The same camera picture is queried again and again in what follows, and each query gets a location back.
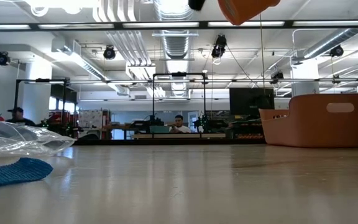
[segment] column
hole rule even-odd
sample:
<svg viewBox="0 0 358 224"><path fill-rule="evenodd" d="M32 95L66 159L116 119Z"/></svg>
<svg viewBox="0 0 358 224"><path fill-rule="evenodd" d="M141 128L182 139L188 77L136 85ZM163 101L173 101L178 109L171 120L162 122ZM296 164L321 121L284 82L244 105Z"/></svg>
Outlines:
<svg viewBox="0 0 358 224"><path fill-rule="evenodd" d="M27 63L25 79L52 78L52 65L46 61ZM49 117L50 85L25 84L23 87L22 108L24 117L35 124Z"/></svg>
<svg viewBox="0 0 358 224"><path fill-rule="evenodd" d="M315 58L305 60L301 65L293 65L292 78L319 78L318 63ZM319 82L299 82L292 84L292 96L320 93Z"/></svg>

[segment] monitor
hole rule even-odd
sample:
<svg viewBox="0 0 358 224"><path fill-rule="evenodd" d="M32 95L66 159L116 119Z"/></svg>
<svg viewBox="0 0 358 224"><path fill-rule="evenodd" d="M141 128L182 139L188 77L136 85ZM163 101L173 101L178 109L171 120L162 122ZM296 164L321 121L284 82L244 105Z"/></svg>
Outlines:
<svg viewBox="0 0 358 224"><path fill-rule="evenodd" d="M274 109L273 89L230 89L230 114L259 117L259 109Z"/></svg>

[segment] man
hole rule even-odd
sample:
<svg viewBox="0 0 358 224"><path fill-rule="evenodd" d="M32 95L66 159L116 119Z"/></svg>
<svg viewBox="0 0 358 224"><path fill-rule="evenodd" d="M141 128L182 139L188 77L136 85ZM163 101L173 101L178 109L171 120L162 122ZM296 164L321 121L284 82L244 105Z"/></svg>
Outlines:
<svg viewBox="0 0 358 224"><path fill-rule="evenodd" d="M170 133L175 133L175 134L191 133L190 128L183 125L182 115L177 115L175 117L175 125L171 127Z"/></svg>
<svg viewBox="0 0 358 224"><path fill-rule="evenodd" d="M12 113L12 119L7 120L6 122L9 123L15 123L19 125L26 125L26 126L36 126L34 122L32 122L29 119L25 119L23 117L23 109L22 108L16 108L12 110L8 110L8 112Z"/></svg>

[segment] plastic bag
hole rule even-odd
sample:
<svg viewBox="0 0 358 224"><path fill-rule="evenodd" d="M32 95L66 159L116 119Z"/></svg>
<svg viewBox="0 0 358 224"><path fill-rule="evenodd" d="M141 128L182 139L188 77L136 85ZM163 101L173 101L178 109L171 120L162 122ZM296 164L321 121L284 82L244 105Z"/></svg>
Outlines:
<svg viewBox="0 0 358 224"><path fill-rule="evenodd" d="M46 128L0 121L0 156L52 156L75 142Z"/></svg>

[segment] white shirt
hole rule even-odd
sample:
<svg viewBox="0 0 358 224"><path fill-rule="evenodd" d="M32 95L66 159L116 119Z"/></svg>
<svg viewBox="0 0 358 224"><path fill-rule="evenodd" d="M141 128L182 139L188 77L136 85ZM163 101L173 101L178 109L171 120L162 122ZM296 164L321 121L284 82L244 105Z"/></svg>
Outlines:
<svg viewBox="0 0 358 224"><path fill-rule="evenodd" d="M183 133L191 133L191 130L190 130L190 128L189 127L186 127L186 126L181 126L180 128L176 128L177 130L179 130L179 131L181 131L181 132L183 132Z"/></svg>

